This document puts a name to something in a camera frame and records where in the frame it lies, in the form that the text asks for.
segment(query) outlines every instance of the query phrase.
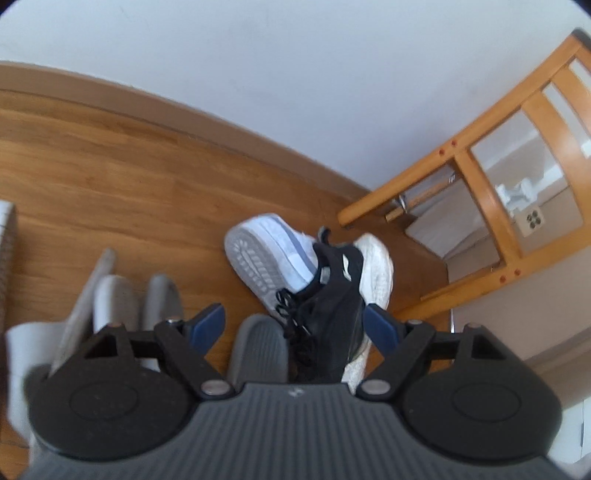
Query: baseboard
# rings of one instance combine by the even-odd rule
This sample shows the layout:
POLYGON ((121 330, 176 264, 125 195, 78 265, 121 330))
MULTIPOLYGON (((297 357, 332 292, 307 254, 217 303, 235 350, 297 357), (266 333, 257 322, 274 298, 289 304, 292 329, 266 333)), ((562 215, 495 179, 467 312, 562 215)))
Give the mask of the baseboard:
POLYGON ((188 134, 292 172, 349 200, 368 193, 337 172, 268 138, 209 113, 117 83, 59 69, 0 62, 0 90, 81 103, 188 134))

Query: blue stripe on shoe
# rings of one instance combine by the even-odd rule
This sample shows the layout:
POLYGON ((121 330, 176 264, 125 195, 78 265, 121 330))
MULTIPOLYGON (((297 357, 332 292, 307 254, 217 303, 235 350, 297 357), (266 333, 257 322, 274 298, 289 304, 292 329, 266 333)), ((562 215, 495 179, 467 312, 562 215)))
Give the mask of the blue stripe on shoe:
POLYGON ((281 228, 283 228, 285 233, 287 233, 287 236, 290 238, 291 243, 294 245, 295 250, 300 254, 301 259, 304 261, 306 267, 308 267, 308 270, 310 270, 310 273, 315 274, 317 269, 314 266, 314 264, 312 263, 312 260, 310 260, 308 255, 306 255, 304 248, 298 242, 296 236, 294 235, 294 232, 292 232, 291 229, 276 216, 269 215, 269 218, 271 220, 273 220, 275 223, 277 223, 278 225, 280 225, 281 228))

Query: orange wooden furniture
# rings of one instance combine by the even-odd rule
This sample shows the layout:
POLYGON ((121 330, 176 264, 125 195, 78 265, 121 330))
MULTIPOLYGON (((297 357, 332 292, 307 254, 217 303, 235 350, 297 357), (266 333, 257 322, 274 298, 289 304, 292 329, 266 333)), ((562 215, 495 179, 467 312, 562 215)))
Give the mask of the orange wooden furniture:
MULTIPOLYGON (((567 124, 542 93, 552 83, 591 135, 591 92, 569 68, 570 63, 578 59, 591 73, 590 46, 591 40, 585 33, 574 31, 525 80, 464 130, 382 187, 339 212, 339 223, 348 225, 445 165, 454 168, 456 176, 469 188, 495 240, 500 264, 423 296, 415 305, 398 311, 400 319, 427 319, 547 268, 591 245, 591 160, 585 158, 567 124), (579 229, 527 255, 519 247, 509 214, 495 188, 470 150, 519 110, 529 117, 562 167, 583 218, 583 226, 579 229)), ((437 186, 435 191, 442 188, 444 186, 437 186)), ((396 216, 397 213, 391 212, 390 217, 396 216)))

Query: white logo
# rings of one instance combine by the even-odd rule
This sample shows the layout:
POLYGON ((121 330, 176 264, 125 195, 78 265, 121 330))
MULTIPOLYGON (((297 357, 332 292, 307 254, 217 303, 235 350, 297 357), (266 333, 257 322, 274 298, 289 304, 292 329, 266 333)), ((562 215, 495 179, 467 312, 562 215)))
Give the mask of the white logo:
POLYGON ((349 273, 349 259, 343 254, 343 275, 351 281, 351 274, 349 273))
POLYGON ((287 394, 293 398, 301 397, 304 393, 306 392, 304 392, 304 390, 300 387, 294 387, 287 392, 287 394))

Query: wall outlet plate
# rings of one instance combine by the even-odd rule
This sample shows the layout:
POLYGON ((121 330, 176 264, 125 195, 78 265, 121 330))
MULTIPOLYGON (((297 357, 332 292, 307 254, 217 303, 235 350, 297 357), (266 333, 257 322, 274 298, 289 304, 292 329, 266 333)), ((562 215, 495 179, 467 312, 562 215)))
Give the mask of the wall outlet plate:
POLYGON ((537 232, 545 223, 542 209, 535 203, 529 205, 526 209, 515 214, 515 221, 521 231, 521 235, 530 236, 537 232))

